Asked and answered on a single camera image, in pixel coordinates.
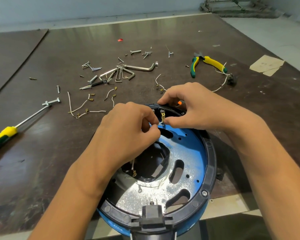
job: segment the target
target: screwdriver handle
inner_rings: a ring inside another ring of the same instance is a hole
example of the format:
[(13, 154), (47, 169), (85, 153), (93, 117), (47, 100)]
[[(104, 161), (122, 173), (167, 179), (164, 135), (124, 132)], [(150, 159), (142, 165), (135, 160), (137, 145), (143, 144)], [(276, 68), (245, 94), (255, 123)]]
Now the screwdriver handle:
[(18, 132), (14, 126), (8, 126), (0, 132), (0, 146), (2, 146), (10, 137)]
[(223, 64), (221, 64), (220, 62), (214, 60), (214, 59), (211, 59), (209, 56), (204, 56), (203, 58), (203, 62), (209, 64), (209, 65), (212, 65), (214, 66), (215, 68), (217, 68), (220, 72), (222, 72), (222, 68), (223, 68), (223, 72), (224, 73), (227, 73), (228, 70), (227, 68), (223, 67)]
[(191, 74), (192, 78), (196, 77), (195, 67), (198, 64), (198, 62), (199, 62), (199, 57), (198, 56), (192, 58), (192, 64), (191, 64), (191, 67), (190, 67), (190, 74)]

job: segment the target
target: hand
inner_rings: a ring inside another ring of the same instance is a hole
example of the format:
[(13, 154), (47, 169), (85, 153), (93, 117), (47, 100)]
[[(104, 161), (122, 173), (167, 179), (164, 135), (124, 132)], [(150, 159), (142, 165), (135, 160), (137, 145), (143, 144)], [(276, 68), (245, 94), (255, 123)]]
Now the hand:
[(164, 119), (164, 123), (173, 128), (219, 129), (227, 132), (235, 130), (236, 125), (243, 123), (247, 117), (256, 117), (247, 109), (211, 92), (197, 82), (169, 88), (158, 104), (168, 103), (175, 107), (180, 100), (184, 100), (185, 104), (177, 108), (187, 110), (187, 113), (181, 117)]
[(160, 137), (158, 124), (148, 106), (119, 103), (103, 117), (80, 160), (93, 161), (92, 167), (103, 168), (112, 176)]

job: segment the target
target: forearm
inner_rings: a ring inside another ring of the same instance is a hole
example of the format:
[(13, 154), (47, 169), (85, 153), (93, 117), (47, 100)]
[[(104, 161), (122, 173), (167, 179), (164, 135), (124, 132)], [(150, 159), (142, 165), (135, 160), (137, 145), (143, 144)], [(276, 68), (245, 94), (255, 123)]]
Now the forearm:
[(265, 222), (275, 239), (300, 239), (300, 168), (261, 118), (246, 121), (227, 134)]
[(99, 176), (94, 180), (91, 165), (77, 160), (68, 170), (29, 240), (84, 239), (92, 214), (109, 180), (109, 176), (102, 172)]

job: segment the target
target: person's left hand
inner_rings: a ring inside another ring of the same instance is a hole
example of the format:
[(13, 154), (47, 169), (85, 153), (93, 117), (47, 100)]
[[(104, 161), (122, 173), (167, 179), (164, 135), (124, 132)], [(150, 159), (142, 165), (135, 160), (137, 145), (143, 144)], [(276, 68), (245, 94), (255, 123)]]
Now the person's left hand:
[(132, 102), (116, 104), (103, 117), (78, 161), (89, 165), (96, 173), (102, 170), (112, 176), (160, 137), (158, 124), (158, 118), (148, 106)]

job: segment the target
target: person's right hand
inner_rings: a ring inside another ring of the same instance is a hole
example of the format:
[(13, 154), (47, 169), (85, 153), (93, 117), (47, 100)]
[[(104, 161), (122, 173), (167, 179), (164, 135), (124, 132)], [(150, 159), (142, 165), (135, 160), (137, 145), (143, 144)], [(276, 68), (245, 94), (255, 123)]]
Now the person's right hand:
[(201, 84), (188, 82), (169, 88), (158, 104), (175, 107), (178, 101), (185, 104), (177, 106), (187, 110), (181, 117), (167, 117), (164, 123), (173, 128), (194, 128), (199, 130), (235, 130), (238, 124), (258, 117), (249, 110), (217, 95)]

